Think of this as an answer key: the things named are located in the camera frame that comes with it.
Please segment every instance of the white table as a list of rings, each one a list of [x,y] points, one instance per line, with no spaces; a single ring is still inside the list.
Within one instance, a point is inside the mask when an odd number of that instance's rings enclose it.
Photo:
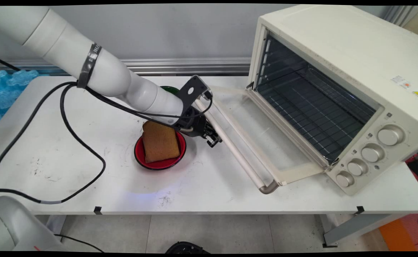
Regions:
[[[189,79],[182,76],[147,78],[159,86],[176,88],[181,88]],[[247,78],[240,76],[202,79],[209,86],[247,86]],[[38,77],[29,84],[0,121],[0,153],[41,98],[54,86],[69,80],[75,79]],[[70,135],[62,122],[61,91],[47,99],[1,163],[0,188],[16,189],[40,200],[61,200],[100,171],[101,162]],[[76,88],[67,93],[65,109],[77,135],[104,157],[107,167],[93,185],[59,205],[40,205],[8,194],[36,215],[94,214],[96,206],[101,207],[103,215],[328,214],[355,213],[357,206],[362,206],[364,213],[358,217],[380,215],[364,228],[369,231],[400,216],[418,213],[418,183],[404,163],[386,171],[354,196],[346,195],[325,174],[302,179],[264,195],[223,143],[210,148],[202,138],[186,137],[186,154],[176,166],[150,171],[141,167],[133,154],[134,144],[142,134],[143,119],[108,106]],[[267,183],[272,181],[267,174],[261,177]]]

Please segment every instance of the floor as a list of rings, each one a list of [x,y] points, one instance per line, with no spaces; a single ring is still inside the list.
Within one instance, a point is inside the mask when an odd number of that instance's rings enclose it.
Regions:
[[[48,216],[38,215],[43,223]],[[317,215],[69,215],[61,234],[105,252],[165,253],[189,241],[210,253],[388,251],[379,230],[323,248]],[[62,239],[68,249],[96,252]]]

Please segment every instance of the bread slice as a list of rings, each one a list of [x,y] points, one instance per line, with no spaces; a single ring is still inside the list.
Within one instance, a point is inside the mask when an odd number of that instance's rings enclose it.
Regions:
[[[176,131],[173,128],[147,121],[142,129],[146,163],[179,157]]]

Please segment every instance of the black cable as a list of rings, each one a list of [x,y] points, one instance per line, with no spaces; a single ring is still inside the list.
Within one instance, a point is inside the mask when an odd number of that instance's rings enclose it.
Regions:
[[[133,114],[133,115],[136,115],[136,116],[141,117],[141,118],[143,118],[143,119],[150,120],[150,121],[153,121],[153,122],[159,123],[159,124],[164,125],[164,126],[167,126],[167,127],[171,127],[171,128],[173,128],[173,129],[175,129],[175,130],[180,130],[180,127],[175,127],[175,126],[173,126],[173,125],[169,125],[169,124],[166,124],[166,123],[164,123],[164,122],[160,122],[160,121],[158,121],[158,120],[151,119],[151,118],[149,118],[149,117],[147,117],[147,116],[143,116],[143,115],[137,114],[137,113],[136,113],[136,111],[134,111],[133,109],[130,109],[130,108],[124,107],[123,105],[118,104],[118,103],[116,103],[116,102],[112,101],[111,99],[109,99],[109,98],[107,98],[107,97],[105,97],[105,96],[103,96],[103,95],[100,95],[100,94],[98,94],[98,93],[94,92],[94,91],[93,91],[93,89],[91,89],[91,88],[89,88],[89,87],[86,87],[85,89],[86,89],[86,90],[87,90],[90,94],[92,94],[94,97],[96,97],[97,99],[99,99],[99,100],[101,100],[101,101],[105,102],[106,104],[109,104],[109,105],[111,105],[111,106],[113,106],[113,107],[115,107],[115,108],[117,108],[117,109],[121,109],[122,111],[127,112],[127,113],[129,113],[129,114]]]
[[[44,97],[41,99],[41,101],[39,101],[39,103],[37,104],[37,106],[34,108],[34,110],[33,110],[33,112],[31,113],[31,116],[28,118],[28,120],[26,121],[26,123],[25,123],[25,125],[21,128],[21,130],[19,131],[19,133],[17,134],[17,136],[12,140],[12,142],[10,142],[10,144],[6,147],[6,149],[1,153],[1,155],[0,155],[0,163],[2,162],[2,160],[3,160],[3,158],[5,157],[5,155],[9,152],[9,150],[15,145],[15,143],[19,140],[19,138],[21,137],[21,135],[23,135],[23,133],[25,132],[25,130],[28,128],[28,126],[30,125],[30,123],[31,123],[31,121],[34,119],[34,116],[36,116],[36,113],[37,113],[37,111],[39,110],[39,108],[42,106],[42,104],[44,103],[44,101],[45,100],[47,100],[47,98],[52,94],[52,93],[54,93],[57,89],[59,89],[59,88],[61,88],[61,87],[63,87],[63,86],[67,86],[63,91],[62,91],[62,93],[61,93],[61,96],[60,96],[60,112],[61,112],[61,117],[62,117],[62,119],[63,119],[63,122],[65,123],[65,126],[66,126],[66,128],[67,128],[67,130],[71,133],[71,135],[81,144],[81,145],[83,145],[88,151],[90,151],[90,153],[92,153],[94,156],[96,156],[101,162],[102,162],[102,169],[101,169],[101,171],[99,172],[99,174],[94,178],[94,179],[92,179],[88,184],[86,184],[85,186],[83,186],[81,189],[79,189],[78,191],[76,191],[75,193],[73,193],[73,194],[71,194],[70,196],[68,196],[68,197],[66,197],[65,199],[63,199],[63,200],[60,200],[60,201],[44,201],[44,200],[38,200],[38,199],[36,199],[36,198],[34,198],[34,197],[31,197],[31,196],[29,196],[29,195],[27,195],[27,194],[25,194],[25,193],[23,193],[23,192],[20,192],[20,191],[17,191],[17,190],[14,190],[14,189],[7,189],[7,188],[0,188],[0,192],[6,192],[6,193],[12,193],[12,194],[16,194],[16,195],[19,195],[19,196],[21,196],[21,197],[24,197],[24,198],[26,198],[26,199],[28,199],[28,200],[31,200],[31,201],[33,201],[33,202],[35,202],[35,203],[44,203],[44,204],[47,204],[47,205],[55,205],[55,204],[57,204],[57,203],[64,203],[64,202],[66,202],[67,200],[70,200],[72,197],[75,197],[77,194],[79,194],[80,192],[82,192],[83,190],[85,190],[87,187],[89,187],[91,184],[93,184],[93,182],[95,182],[102,174],[103,174],[103,172],[104,172],[104,170],[106,169],[106,161],[98,154],[98,153],[96,153],[92,148],[90,148],[82,139],[80,139],[78,136],[77,136],[77,134],[74,132],[74,130],[72,129],[72,127],[70,126],[70,124],[69,124],[69,122],[67,121],[67,117],[66,117],[66,112],[65,112],[65,96],[66,96],[66,93],[67,93],[67,91],[70,89],[70,88],[72,88],[72,87],[74,87],[74,86],[77,86],[77,82],[74,82],[74,81],[70,81],[70,82],[65,82],[65,83],[61,83],[60,85],[58,85],[58,86],[55,86],[55,88],[53,88],[52,90],[50,90],[46,95],[44,95]],[[149,117],[147,117],[147,116],[143,116],[143,115],[141,115],[141,114],[145,114],[145,115],[152,115],[152,116],[163,116],[163,117],[182,117],[182,118],[187,118],[187,119],[189,119],[189,118],[192,118],[192,117],[198,117],[198,116],[200,116],[200,115],[202,115],[202,114],[204,114],[205,112],[207,112],[209,109],[210,109],[210,107],[211,107],[211,105],[212,105],[212,98],[210,99],[210,104],[209,104],[209,106],[207,107],[207,109],[205,109],[203,112],[201,112],[200,114],[198,114],[198,115],[194,115],[194,116],[188,116],[188,117],[183,117],[183,116],[174,116],[174,115],[161,115],[161,114],[146,114],[145,112],[137,112],[137,111],[134,111],[133,109],[129,109],[129,108],[127,108],[127,107],[124,107],[123,105],[121,105],[121,104],[118,104],[118,103],[116,103],[116,102],[114,102],[114,101],[112,101],[111,99],[108,99],[108,98],[106,98],[105,96],[102,96],[102,95],[100,95],[100,94],[98,94],[98,93],[96,93],[96,92],[94,92],[92,89],[90,89],[90,88],[86,88],[87,89],[87,91],[88,92],[90,92],[94,97],[96,97],[96,98],[98,98],[99,100],[101,100],[101,101],[103,101],[103,102],[105,102],[105,103],[107,103],[107,104],[110,104],[111,106],[113,106],[113,107],[116,107],[116,108],[118,108],[118,109],[121,109],[121,110],[123,110],[123,111],[125,111],[125,112],[129,112],[130,114],[134,114],[134,115],[136,115],[136,116],[138,116],[138,117],[141,117],[141,118],[144,118],[144,119],[147,119],[147,120],[152,120],[152,121],[154,121],[154,122],[157,122],[157,123],[159,123],[159,124],[162,124],[162,125],[165,125],[165,126],[168,126],[168,127],[172,127],[172,128],[174,128],[175,130],[180,130],[180,128],[179,127],[174,127],[174,126],[171,126],[171,125],[168,125],[168,124],[165,124],[165,123],[163,123],[163,122],[159,122],[159,121],[156,121],[156,120],[153,120],[153,119],[151,119],[151,118],[149,118]]]
[[[91,247],[93,247],[94,249],[96,249],[96,250],[98,250],[98,251],[100,251],[100,252],[103,252],[103,250],[99,249],[98,247],[95,247],[95,246],[94,246],[94,245],[92,245],[92,244],[88,244],[87,242],[84,242],[84,241],[81,241],[81,240],[77,240],[77,239],[72,238],[72,237],[70,237],[70,236],[65,236],[65,235],[60,235],[60,234],[54,234],[54,235],[55,235],[55,236],[64,237],[64,238],[67,238],[67,239],[71,239],[71,240],[74,240],[74,241],[79,242],[79,243],[82,243],[82,244],[86,244],[86,245],[91,246]]]
[[[9,64],[9,63],[6,63],[5,61],[3,61],[1,59],[0,59],[0,64],[2,64],[4,66],[7,66],[7,67],[9,67],[9,68],[11,68],[11,69],[13,69],[15,71],[19,71],[20,70],[19,68],[15,67],[14,65]]]
[[[48,205],[54,205],[57,203],[64,203],[67,200],[71,199],[72,197],[75,197],[78,193],[82,192],[83,190],[85,190],[87,187],[89,187],[91,184],[93,184],[93,182],[95,182],[104,172],[104,170],[106,169],[106,161],[104,161],[104,159],[98,154],[96,153],[92,148],[90,148],[84,141],[82,141],[74,132],[74,130],[72,130],[71,126],[69,125],[69,122],[67,121],[67,117],[66,117],[66,112],[65,112],[65,96],[67,91],[72,88],[73,86],[76,86],[77,83],[76,82],[65,82],[62,83],[58,86],[56,86],[55,88],[53,88],[51,91],[49,91],[39,102],[39,104],[37,104],[36,108],[34,109],[33,113],[31,114],[31,116],[29,117],[28,121],[25,123],[25,125],[23,126],[23,128],[20,130],[20,132],[18,133],[18,135],[13,139],[12,142],[10,142],[10,144],[7,146],[7,148],[1,153],[0,155],[0,163],[2,161],[2,159],[4,158],[4,156],[8,153],[8,151],[10,150],[10,148],[12,148],[12,146],[16,143],[16,141],[21,137],[21,135],[23,134],[23,132],[25,132],[26,128],[28,128],[29,124],[31,123],[31,121],[33,120],[34,116],[36,115],[37,111],[39,110],[39,108],[41,107],[41,105],[44,103],[44,101],[53,93],[55,92],[57,89],[61,88],[62,86],[67,86],[61,93],[61,97],[60,97],[60,111],[61,111],[61,117],[63,119],[63,121],[65,122],[66,128],[69,130],[69,132],[71,133],[71,135],[81,144],[83,145],[88,151],[90,151],[90,153],[92,153],[93,155],[95,155],[98,159],[101,160],[102,162],[102,169],[101,172],[92,180],[90,181],[88,184],[86,184],[84,187],[82,187],[81,189],[79,189],[77,192],[71,194],[69,197],[66,197],[63,200],[60,201],[44,201],[44,200],[38,200],[34,197],[28,196],[27,194],[23,193],[23,192],[19,192],[17,190],[13,190],[13,189],[6,189],[6,188],[0,188],[0,192],[6,192],[6,193],[13,193],[19,196],[22,196],[28,200],[31,200],[33,202],[36,203],[44,203],[44,204],[48,204]]]
[[[106,104],[111,104],[111,105],[112,104],[116,104],[116,105],[119,105],[116,102],[112,101],[111,99],[109,99],[109,98],[107,98],[107,97],[105,97],[105,96],[103,96],[103,95],[101,95],[101,94],[93,91],[93,89],[91,89],[89,87],[86,87],[85,89],[90,94],[92,94],[94,97],[98,98],[101,101],[104,101]],[[129,111],[127,111],[127,112],[130,112],[131,114],[142,114],[142,115],[148,115],[148,116],[160,116],[160,117],[171,117],[171,118],[179,118],[179,119],[190,119],[190,118],[199,117],[199,116],[203,115],[205,112],[207,112],[210,109],[210,107],[212,106],[212,98],[210,99],[209,106],[204,111],[200,112],[199,114],[193,115],[193,116],[177,116],[177,115],[167,115],[167,114],[149,114],[147,112],[139,112],[139,111],[135,111],[133,109],[129,109],[127,107],[124,107],[123,105],[120,105],[120,106],[123,107],[123,108],[125,108],[125,109],[128,109]]]
[[[57,89],[61,88],[62,86],[66,86],[66,85],[71,85],[75,82],[65,82],[65,83],[61,83],[58,86],[55,86],[52,90],[50,90],[46,95],[44,95],[44,97],[41,99],[41,101],[39,101],[39,103],[37,104],[36,108],[34,108],[34,111],[31,113],[31,116],[28,118],[28,120],[26,121],[25,125],[23,125],[23,127],[21,128],[21,130],[18,132],[17,136],[15,136],[15,138],[12,140],[12,142],[10,142],[10,144],[6,147],[6,149],[1,153],[0,155],[0,163],[3,160],[4,156],[9,152],[10,148],[12,148],[14,146],[14,144],[17,142],[17,140],[21,137],[21,135],[25,132],[25,130],[28,128],[28,126],[30,125],[31,121],[33,120],[34,116],[36,115],[37,111],[39,110],[39,108],[41,107],[41,105],[44,103],[44,101],[52,94],[54,93]]]

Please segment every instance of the oven knob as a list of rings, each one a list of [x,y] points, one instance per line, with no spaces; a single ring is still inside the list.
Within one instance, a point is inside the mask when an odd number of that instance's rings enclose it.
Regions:
[[[365,174],[367,172],[367,165],[360,159],[353,159],[349,164],[347,165],[347,169],[349,172],[355,176],[361,176],[362,174]]]
[[[380,161],[383,158],[384,153],[383,153],[382,148],[380,148],[379,145],[376,145],[374,143],[369,143],[368,145],[366,145],[365,148],[361,150],[361,155],[367,161],[376,162],[376,161]]]
[[[379,131],[377,138],[385,145],[396,145],[404,140],[404,132],[395,125],[386,125]]]
[[[337,174],[336,180],[341,187],[348,187],[354,183],[353,177],[347,171],[341,171]]]

